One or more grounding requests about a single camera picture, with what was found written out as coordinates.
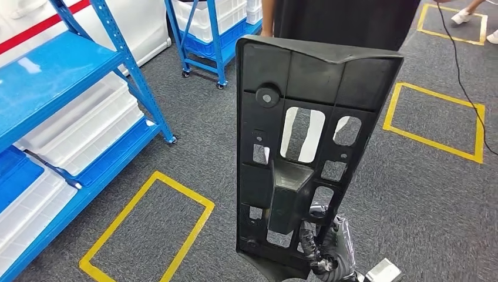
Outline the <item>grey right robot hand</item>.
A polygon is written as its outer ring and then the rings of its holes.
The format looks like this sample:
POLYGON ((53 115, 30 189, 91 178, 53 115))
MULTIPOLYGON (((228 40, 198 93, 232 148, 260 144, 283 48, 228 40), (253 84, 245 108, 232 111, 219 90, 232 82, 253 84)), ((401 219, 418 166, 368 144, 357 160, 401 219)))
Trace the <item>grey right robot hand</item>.
POLYGON ((313 274, 321 281, 358 281, 347 219, 336 215, 319 244, 315 235, 322 229, 307 221, 300 225, 301 248, 313 274))

